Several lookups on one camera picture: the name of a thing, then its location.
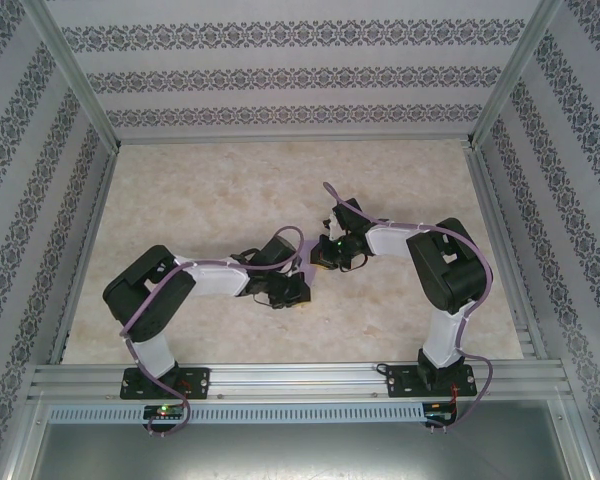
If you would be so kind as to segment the grey metal sheet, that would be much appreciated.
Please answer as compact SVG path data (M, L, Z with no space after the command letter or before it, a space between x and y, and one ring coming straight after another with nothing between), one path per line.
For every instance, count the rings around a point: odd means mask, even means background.
M229 407L164 439L122 407L27 408L3 480L600 480L567 400L493 401L434 430L358 422L236 424Z

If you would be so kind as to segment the right controller board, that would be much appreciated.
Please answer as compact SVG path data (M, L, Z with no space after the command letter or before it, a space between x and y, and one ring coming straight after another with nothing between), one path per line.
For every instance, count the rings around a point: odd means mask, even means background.
M424 403L424 415L430 422L451 424L457 418L457 406L453 402Z

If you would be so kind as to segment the controller board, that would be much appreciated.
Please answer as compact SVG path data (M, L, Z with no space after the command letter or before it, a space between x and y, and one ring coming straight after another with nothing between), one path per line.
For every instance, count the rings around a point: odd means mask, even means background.
M457 418L457 406L453 402L424 403L424 415L430 422L451 424Z
M163 405L147 405L144 407L143 419L149 420L164 420L164 421L180 421L184 418L186 410L182 405L163 404Z

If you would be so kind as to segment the left controller board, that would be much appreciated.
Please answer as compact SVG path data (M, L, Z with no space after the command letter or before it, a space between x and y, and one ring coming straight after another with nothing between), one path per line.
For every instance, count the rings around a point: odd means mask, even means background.
M163 404L163 405L147 405L144 407L143 419L149 420L164 420L164 421L180 421L184 418L186 410L182 405Z

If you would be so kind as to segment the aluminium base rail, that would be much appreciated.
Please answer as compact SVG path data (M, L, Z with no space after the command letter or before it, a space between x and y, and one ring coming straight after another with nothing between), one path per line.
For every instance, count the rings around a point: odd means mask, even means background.
M555 400L573 391L559 360L496 360L485 401ZM34 370L29 402L114 403L123 365L47 365ZM211 364L210 403L387 402L372 363Z

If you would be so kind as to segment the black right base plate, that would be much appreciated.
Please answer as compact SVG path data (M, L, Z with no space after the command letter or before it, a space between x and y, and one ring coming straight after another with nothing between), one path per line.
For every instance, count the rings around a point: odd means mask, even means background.
M420 365L390 365L387 369L387 390L391 398L450 397L456 387L459 397L475 397L478 389L470 365L422 372Z

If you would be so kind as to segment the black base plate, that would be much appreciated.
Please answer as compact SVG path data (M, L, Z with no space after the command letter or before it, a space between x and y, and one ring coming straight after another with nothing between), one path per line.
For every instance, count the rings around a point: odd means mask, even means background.
M390 365L387 369L387 390L391 398L450 397L456 387L459 397L475 397L478 389L470 365L422 372L420 365Z
M159 381L187 399L202 400L206 399L208 395L210 370L208 368L175 366L160 377ZM122 377L120 398L123 400L158 400L175 399L175 396L157 386L139 368L127 368Z

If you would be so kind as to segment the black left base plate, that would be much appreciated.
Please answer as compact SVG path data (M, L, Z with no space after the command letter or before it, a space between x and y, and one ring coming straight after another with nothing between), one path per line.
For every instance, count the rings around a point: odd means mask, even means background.
M175 366L160 377L159 381L187 399L202 400L206 399L208 395L210 370L208 368ZM120 398L123 400L158 400L175 399L175 396L157 386L139 368L127 368L122 377Z

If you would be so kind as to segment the aluminium side rail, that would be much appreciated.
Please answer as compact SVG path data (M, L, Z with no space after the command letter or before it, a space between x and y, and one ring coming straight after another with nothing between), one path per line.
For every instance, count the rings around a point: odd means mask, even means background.
M549 355L542 341L483 157L469 142L462 142L462 149L523 355L526 359L548 360Z
M71 333L99 224L115 172L118 154L119 151L115 151L108 155L106 163L101 169L97 188L88 196L91 201L88 216L85 218L84 229L74 258L75 262L72 264L71 277L66 287L65 296L60 304L57 321L54 324L53 336L44 357L43 363L46 365L60 364L64 358L67 340Z

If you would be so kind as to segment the aluminium frame post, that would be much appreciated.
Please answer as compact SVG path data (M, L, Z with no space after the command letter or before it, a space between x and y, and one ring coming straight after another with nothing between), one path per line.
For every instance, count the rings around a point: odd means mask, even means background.
M54 20L46 0L20 0L20 2L108 152L118 153L120 140L61 28Z
M505 68L482 109L475 127L468 135L470 149L482 145L492 125L504 108L509 95L533 56L545 31L549 27L563 0L539 0L539 3L522 32Z

